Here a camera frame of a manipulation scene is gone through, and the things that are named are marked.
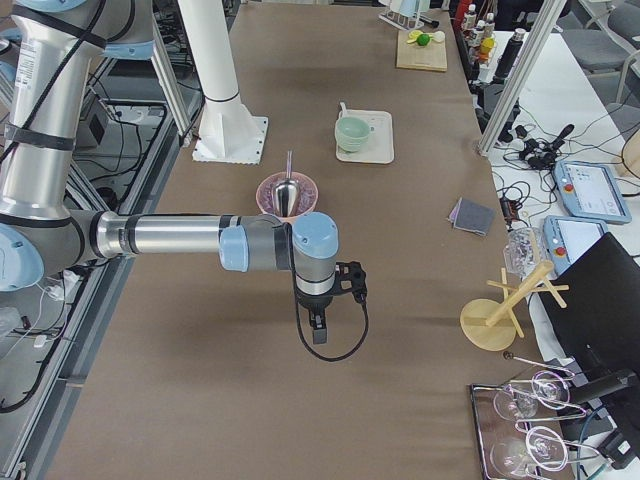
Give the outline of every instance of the pink bowl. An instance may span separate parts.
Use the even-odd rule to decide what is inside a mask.
[[[258,186],[256,203],[262,213],[275,215],[273,213],[273,187],[275,187],[278,182],[284,180],[286,175],[286,172],[274,173],[265,178]],[[295,222],[297,218],[304,213],[312,212],[318,201],[318,187],[313,180],[298,172],[293,172],[291,178],[297,181],[300,187],[300,202],[298,203],[298,209],[295,215],[286,218],[278,217],[283,222],[288,223]]]

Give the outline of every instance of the blue tablet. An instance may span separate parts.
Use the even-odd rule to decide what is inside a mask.
[[[575,217],[629,223],[631,212],[606,165],[560,161],[553,170],[564,206]]]
[[[549,215],[542,227],[556,273],[562,274],[609,231],[603,220]]]

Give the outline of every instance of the brown table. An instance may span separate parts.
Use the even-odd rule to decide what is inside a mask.
[[[521,366],[475,348],[458,315],[498,298],[485,280],[499,276],[505,232],[499,218],[486,238],[446,220],[460,196],[499,211],[450,27],[447,73],[397,70],[397,33],[378,12],[243,5],[231,39],[243,100],[270,119],[262,163],[199,164],[185,151],[158,208],[257,213],[256,186],[292,148],[340,228],[340,259],[368,273],[362,349],[339,364],[304,350],[288,273],[141,257],[48,478],[479,478],[467,385]],[[336,160],[339,100],[393,115],[392,164]],[[351,299],[328,322],[325,354],[362,328]],[[531,357],[524,326],[513,350]]]

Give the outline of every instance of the metal utensil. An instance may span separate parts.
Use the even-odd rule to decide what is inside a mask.
[[[273,213],[278,217],[291,217],[298,210],[300,203],[300,186],[291,178],[291,157],[293,151],[287,152],[287,173],[284,180],[279,181],[273,187]]]

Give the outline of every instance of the mint green cup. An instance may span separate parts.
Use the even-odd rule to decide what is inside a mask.
[[[341,117],[336,122],[335,137],[345,152],[359,151],[371,135],[369,124],[358,117]]]

